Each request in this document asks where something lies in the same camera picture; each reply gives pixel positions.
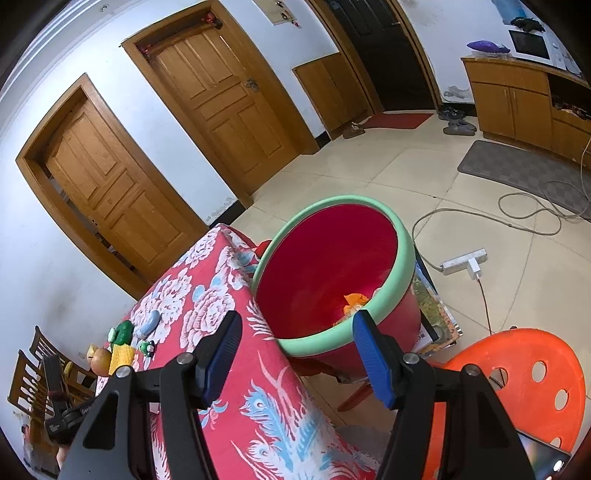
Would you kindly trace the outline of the person's left hand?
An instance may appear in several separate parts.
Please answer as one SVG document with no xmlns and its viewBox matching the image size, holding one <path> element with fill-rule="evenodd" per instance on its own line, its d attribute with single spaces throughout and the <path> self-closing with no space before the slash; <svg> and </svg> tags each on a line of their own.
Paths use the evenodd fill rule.
<svg viewBox="0 0 591 480">
<path fill-rule="evenodd" d="M 63 468 L 63 464 L 65 463 L 68 452 L 69 452 L 68 446 L 60 445 L 58 447 L 58 451 L 56 454 L 56 462 L 58 464 L 59 469 Z"/>
</svg>

